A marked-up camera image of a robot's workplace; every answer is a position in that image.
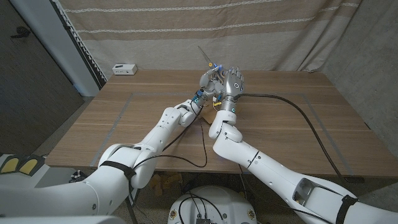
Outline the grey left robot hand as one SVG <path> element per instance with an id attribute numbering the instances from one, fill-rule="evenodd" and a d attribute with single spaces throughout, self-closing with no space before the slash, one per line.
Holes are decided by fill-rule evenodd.
<path id="1" fill-rule="evenodd" d="M 224 94 L 224 75 L 220 66 L 211 68 L 200 78 L 200 91 L 205 101 L 212 99 L 214 96 Z"/>

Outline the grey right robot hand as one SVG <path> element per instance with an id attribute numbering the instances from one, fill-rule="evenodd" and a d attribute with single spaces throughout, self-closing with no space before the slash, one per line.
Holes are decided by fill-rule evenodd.
<path id="1" fill-rule="evenodd" d="M 225 73 L 223 88 L 221 90 L 220 110 L 226 110 L 235 113 L 236 102 L 239 95 L 244 93 L 244 77 L 239 67 L 231 67 Z"/>

